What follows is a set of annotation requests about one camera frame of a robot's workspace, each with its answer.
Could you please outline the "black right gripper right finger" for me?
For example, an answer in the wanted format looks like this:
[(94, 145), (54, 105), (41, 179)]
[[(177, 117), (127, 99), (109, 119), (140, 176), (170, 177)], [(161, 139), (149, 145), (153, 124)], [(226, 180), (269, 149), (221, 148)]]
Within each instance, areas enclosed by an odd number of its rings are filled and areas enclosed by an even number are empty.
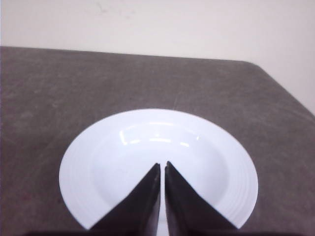
[(171, 236), (237, 234), (237, 228), (201, 198), (169, 161), (165, 167), (165, 205)]

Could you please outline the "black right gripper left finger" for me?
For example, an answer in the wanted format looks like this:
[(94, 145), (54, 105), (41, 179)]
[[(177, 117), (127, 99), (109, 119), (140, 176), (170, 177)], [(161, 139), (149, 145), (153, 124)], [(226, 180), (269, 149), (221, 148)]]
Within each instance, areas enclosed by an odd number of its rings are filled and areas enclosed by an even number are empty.
[(136, 187), (94, 224), (93, 236), (155, 236), (160, 209), (160, 165), (155, 164)]

